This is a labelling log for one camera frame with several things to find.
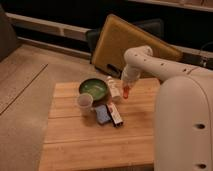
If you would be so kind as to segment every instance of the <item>wooden tabletop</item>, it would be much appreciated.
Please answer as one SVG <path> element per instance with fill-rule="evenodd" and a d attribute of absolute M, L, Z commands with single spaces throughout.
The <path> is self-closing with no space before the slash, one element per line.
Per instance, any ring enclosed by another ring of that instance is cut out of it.
<path fill-rule="evenodd" d="M 151 164 L 157 79 L 141 79 L 117 109 L 124 121 L 101 126 L 95 113 L 81 116 L 78 82 L 58 83 L 49 113 L 39 171 L 89 170 Z"/>

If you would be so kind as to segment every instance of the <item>floor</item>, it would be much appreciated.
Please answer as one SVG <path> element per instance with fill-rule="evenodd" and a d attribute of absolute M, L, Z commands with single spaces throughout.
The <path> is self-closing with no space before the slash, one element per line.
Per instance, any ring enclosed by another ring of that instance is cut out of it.
<path fill-rule="evenodd" d="M 88 60 L 29 45 L 22 45 L 7 60 L 10 58 L 17 58 L 20 66 L 23 65 L 21 60 L 27 59 L 33 61 L 32 68 L 37 62 L 42 68 L 31 76 L 28 76 L 29 70 L 24 73 L 28 82 L 22 90 L 16 89 L 16 92 L 19 90 L 16 97 L 0 115 L 0 171 L 37 171 L 55 83 L 91 77 L 105 79 L 106 76 L 96 71 Z M 2 73 L 4 69 L 10 71 L 7 64 L 0 67 Z M 10 71 L 11 75 L 17 80 L 23 73 L 14 70 Z M 18 84 L 24 86 L 20 80 L 12 83 L 2 87 L 0 82 L 0 98 L 6 95 L 5 89 L 11 86 L 15 89 Z"/>

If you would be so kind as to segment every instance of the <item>shelf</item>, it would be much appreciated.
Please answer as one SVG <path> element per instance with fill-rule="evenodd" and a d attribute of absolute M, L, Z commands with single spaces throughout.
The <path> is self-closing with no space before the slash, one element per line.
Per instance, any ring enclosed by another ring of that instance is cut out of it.
<path fill-rule="evenodd" d="M 212 0 L 129 0 L 129 1 L 213 12 Z"/>

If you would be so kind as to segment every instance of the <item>white mug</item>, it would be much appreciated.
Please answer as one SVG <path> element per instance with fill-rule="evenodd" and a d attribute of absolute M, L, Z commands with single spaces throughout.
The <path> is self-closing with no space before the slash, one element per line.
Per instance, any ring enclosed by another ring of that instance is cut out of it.
<path fill-rule="evenodd" d="M 82 116 L 89 116 L 92 111 L 93 97 L 89 93 L 82 93 L 77 98 L 77 105 Z"/>

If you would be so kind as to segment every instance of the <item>green bowl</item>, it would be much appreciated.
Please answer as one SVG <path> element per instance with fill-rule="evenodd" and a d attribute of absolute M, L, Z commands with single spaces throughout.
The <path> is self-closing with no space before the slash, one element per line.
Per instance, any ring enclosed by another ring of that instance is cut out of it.
<path fill-rule="evenodd" d="M 91 78 L 81 83 L 79 93 L 89 93 L 94 101 L 98 101 L 108 94 L 108 86 L 103 80 Z"/>

